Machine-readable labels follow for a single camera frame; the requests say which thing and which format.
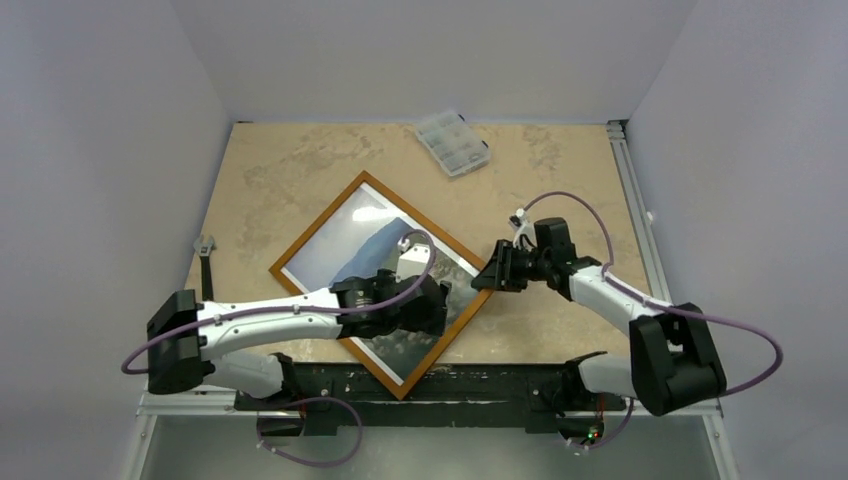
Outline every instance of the white cable clip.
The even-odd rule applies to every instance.
[[[400,253],[406,253],[410,248],[412,248],[412,242],[408,238],[398,240],[398,250],[400,250]]]

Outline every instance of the cable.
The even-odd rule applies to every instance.
[[[310,403],[320,403],[320,402],[335,403],[336,405],[340,405],[345,410],[350,412],[350,414],[353,415],[353,419],[356,421],[356,442],[353,444],[353,448],[351,448],[350,451],[347,452],[345,455],[343,455],[343,456],[341,456],[341,457],[339,457],[335,460],[329,460],[329,461],[324,461],[324,462],[319,462],[319,461],[315,461],[315,460],[307,460],[305,458],[296,457],[296,456],[294,456],[290,453],[286,453],[286,452],[278,449],[277,447],[273,447],[271,445],[268,445],[268,443],[265,442],[265,439],[262,438],[262,432],[259,430],[258,422],[257,422],[257,426],[256,426],[256,437],[259,439],[259,443],[256,445],[256,448],[260,448],[260,447],[264,448],[265,450],[268,450],[269,452],[273,453],[274,455],[283,457],[287,460],[291,460],[292,462],[299,463],[299,464],[305,465],[307,467],[317,467],[317,468],[338,467],[339,465],[341,465],[341,464],[347,462],[348,460],[350,460],[351,458],[353,458],[353,456],[356,455],[356,452],[359,450],[359,447],[362,445],[363,425],[362,425],[362,417],[359,416],[359,413],[356,412],[356,409],[354,409],[353,406],[351,406],[349,403],[347,403],[343,400],[339,400],[338,398],[333,398],[333,397],[313,397],[313,398],[306,398],[304,400],[298,400],[296,402],[289,403],[287,405],[284,405],[282,408],[284,408],[284,409],[293,408],[293,407],[299,407],[301,405],[307,405],[307,404],[310,404]]]
[[[553,191],[553,192],[543,193],[542,195],[539,195],[538,197],[534,198],[533,200],[530,200],[530,202],[524,207],[524,211],[530,210],[530,207],[539,203],[539,201],[541,201],[545,198],[548,198],[548,197],[555,196],[555,195],[568,197],[568,198],[571,198],[572,200],[576,200],[578,203],[580,203],[581,205],[586,207],[586,209],[589,210],[589,213],[591,213],[592,216],[595,217],[595,221],[598,223],[598,226],[601,227],[601,231],[604,234],[604,240],[606,241],[607,252],[609,254],[609,261],[606,264],[604,264],[603,268],[601,269],[601,274],[602,274],[602,277],[604,278],[604,280],[606,282],[608,282],[610,285],[612,285],[613,288],[615,288],[616,290],[620,291],[621,293],[629,296],[630,298],[632,298],[632,299],[634,299],[634,300],[636,300],[636,301],[638,301],[638,302],[640,302],[640,303],[642,303],[642,304],[644,304],[648,307],[655,308],[657,310],[660,310],[660,311],[663,311],[663,312],[666,312],[666,313],[671,313],[673,315],[680,315],[680,316],[687,317],[687,318],[702,320],[702,321],[709,322],[709,323],[715,323],[715,324],[718,324],[718,325],[725,325],[725,326],[728,326],[728,327],[734,327],[734,328],[738,328],[740,330],[745,330],[746,332],[750,332],[750,333],[753,333],[755,335],[762,337],[763,339],[765,339],[767,342],[769,342],[771,344],[772,348],[774,348],[774,362],[768,368],[766,368],[761,374],[757,375],[756,377],[752,378],[751,380],[748,380],[747,382],[743,382],[743,383],[741,383],[741,384],[739,384],[735,387],[728,388],[721,396],[726,397],[728,395],[733,395],[733,394],[736,394],[736,393],[739,393],[739,392],[743,392],[743,391],[761,383],[763,380],[767,379],[774,372],[776,372],[778,368],[780,368],[780,365],[783,364],[783,348],[780,346],[780,344],[777,342],[777,340],[771,334],[766,332],[765,330],[762,330],[760,328],[757,328],[757,327],[754,327],[754,326],[751,326],[751,325],[746,325],[744,323],[737,322],[735,320],[730,320],[730,319],[727,319],[727,318],[719,317],[717,315],[705,315],[705,314],[697,313],[697,312],[689,312],[689,311],[686,311],[686,310],[680,310],[678,308],[669,307],[667,305],[659,304],[659,303],[653,301],[652,297],[650,297],[648,295],[642,295],[638,291],[631,290],[630,288],[628,288],[624,284],[618,282],[615,279],[615,277],[613,277],[612,275],[607,275],[610,267],[612,267],[613,263],[615,263],[615,254],[614,254],[613,248],[612,248],[612,237],[610,236],[609,231],[607,230],[606,224],[604,224],[604,221],[603,221],[603,219],[601,219],[601,216],[598,214],[598,212],[594,208],[592,208],[592,206],[589,205],[589,203],[586,202],[585,200],[583,200],[582,198],[578,197],[577,195],[575,195],[573,193],[563,192],[563,191]],[[625,417],[625,421],[623,421],[622,424],[619,425],[619,427],[616,428],[615,431],[610,436],[604,436],[604,440],[602,442],[595,444],[595,445],[592,445],[589,448],[595,448],[595,447],[599,447],[601,445],[604,445],[608,441],[612,440],[612,438],[614,438],[616,435],[618,435],[618,433],[621,430],[623,430],[624,425],[627,424],[627,421],[629,421],[630,414],[632,413],[632,410],[633,410],[633,400],[631,399],[630,409],[627,412],[627,416]]]
[[[613,441],[615,437],[617,437],[623,430],[624,427],[630,423],[630,419],[633,417],[633,409],[636,405],[636,401],[632,398],[630,399],[630,404],[627,406],[627,413],[624,415],[624,418],[621,420],[621,423],[615,427],[615,430],[612,431],[609,435],[604,435],[604,438],[601,439],[600,442],[592,444],[592,445],[582,445],[579,448],[584,450],[594,450],[596,448],[601,448],[609,442]],[[571,442],[566,442],[566,445],[573,445]]]
[[[607,270],[607,265],[604,265],[604,268],[601,270],[604,275],[604,279],[607,283],[612,285],[613,288],[615,288],[619,292],[627,295],[628,297],[636,300],[637,302],[643,303],[645,306],[655,308],[662,312],[671,313],[673,315],[680,315],[688,318],[694,318],[696,320],[703,320],[705,322],[716,323],[719,325],[725,325],[727,327],[745,330],[746,332],[750,332],[764,338],[767,342],[771,344],[772,348],[774,348],[774,362],[772,362],[772,364],[769,365],[769,367],[766,368],[762,373],[755,376],[751,380],[742,382],[739,385],[736,385],[735,387],[731,387],[725,390],[724,393],[721,394],[722,397],[727,397],[729,395],[734,395],[739,392],[744,392],[745,390],[748,390],[749,388],[762,383],[763,380],[770,377],[774,372],[777,371],[778,368],[780,368],[780,365],[783,364],[783,347],[780,346],[780,344],[777,342],[777,339],[775,339],[770,333],[766,332],[765,330],[757,328],[753,325],[746,325],[744,323],[737,322],[736,320],[731,320],[729,318],[718,317],[715,315],[706,315],[697,312],[690,312],[687,310],[681,310],[679,308],[659,304],[657,302],[652,301],[651,297],[647,295],[641,295],[639,292],[627,288],[627,286],[620,283],[615,277],[606,275]]]
[[[367,313],[367,312],[373,312],[374,310],[380,310],[380,309],[389,307],[389,306],[394,305],[395,303],[403,300],[404,298],[408,297],[410,294],[412,294],[412,292],[416,291],[418,289],[418,287],[421,286],[422,283],[424,283],[425,278],[430,273],[430,270],[432,270],[433,265],[436,263],[436,247],[435,247],[435,244],[433,243],[433,239],[430,237],[429,233],[425,232],[424,230],[417,230],[417,229],[411,230],[411,231],[407,232],[403,237],[401,237],[401,242],[405,242],[413,234],[419,234],[419,235],[423,236],[424,239],[427,241],[427,246],[430,248],[430,258],[427,259],[427,264],[424,266],[424,272],[422,272],[421,275],[419,275],[418,278],[416,278],[415,281],[412,282],[412,285],[410,285],[409,288],[407,288],[403,292],[395,295],[394,297],[392,297],[388,300],[385,300],[385,301],[382,301],[382,302],[379,302],[379,303],[375,303],[373,305],[366,305],[366,306],[359,307],[359,308],[356,308],[356,307],[330,308],[330,307],[318,307],[318,306],[314,306],[314,305],[305,305],[305,306],[300,307],[300,311],[305,312],[305,313],[309,313],[309,312],[312,312],[312,313],[329,313],[331,315],[345,315],[345,314],[348,314],[348,313]],[[209,319],[206,319],[206,320],[198,320],[196,322],[192,322],[192,323],[189,323],[187,325],[177,327],[173,330],[170,330],[170,331],[165,332],[161,335],[157,335],[156,337],[151,338],[150,340],[145,342],[143,345],[141,345],[140,347],[133,350],[133,352],[130,353],[130,355],[126,358],[126,360],[124,360],[123,363],[121,363],[121,371],[123,373],[127,374],[127,375],[144,375],[144,374],[149,373],[149,370],[147,368],[130,368],[130,364],[136,358],[138,358],[142,353],[153,348],[154,346],[156,346],[160,342],[167,340],[169,338],[172,338],[172,337],[176,337],[177,335],[180,335],[182,333],[185,333],[185,332],[188,332],[188,331],[191,331],[191,330],[197,330],[197,329],[200,329],[200,328],[205,327],[207,325],[212,325],[215,322],[223,322],[223,321],[227,321],[227,320],[234,320],[236,318],[245,317],[245,316],[248,316],[248,315],[256,315],[256,314],[262,314],[262,313],[288,313],[288,312],[293,312],[293,311],[295,311],[294,305],[277,306],[277,307],[258,307],[258,308],[251,308],[251,309],[248,309],[248,310],[242,310],[242,311],[236,311],[236,312],[230,312],[230,313],[222,314],[220,316],[220,318],[218,318],[218,319],[209,318]]]

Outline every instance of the picture frame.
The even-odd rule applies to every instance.
[[[269,268],[300,295],[378,268],[395,269],[398,240],[409,230],[427,231],[436,247],[431,276],[451,282],[441,337],[403,330],[373,339],[339,341],[398,400],[403,399],[491,296],[471,280],[485,262],[367,171],[360,173]]]

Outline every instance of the wooden picture frame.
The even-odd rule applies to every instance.
[[[295,295],[329,287],[352,272],[358,276],[372,276],[381,267],[373,264],[380,261],[375,259],[382,258],[383,263],[390,263],[391,258],[386,255],[398,254],[398,239],[412,228],[429,232],[436,245],[437,262],[431,274],[437,281],[446,279],[453,284],[448,296],[448,325],[444,334],[430,337],[398,330],[375,339],[339,340],[399,400],[409,393],[491,296],[491,290],[477,292],[470,286],[471,279],[485,262],[363,171],[269,268],[274,278]],[[395,253],[386,253],[389,248]],[[360,258],[372,263],[360,262],[357,260]],[[369,268],[373,271],[362,271]]]

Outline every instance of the wrench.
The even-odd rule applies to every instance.
[[[194,241],[194,251],[200,257],[200,296],[204,302],[215,297],[212,291],[212,267],[209,265],[209,254],[212,250],[215,250],[215,238],[212,235],[209,235],[206,242],[203,241],[203,235]]]

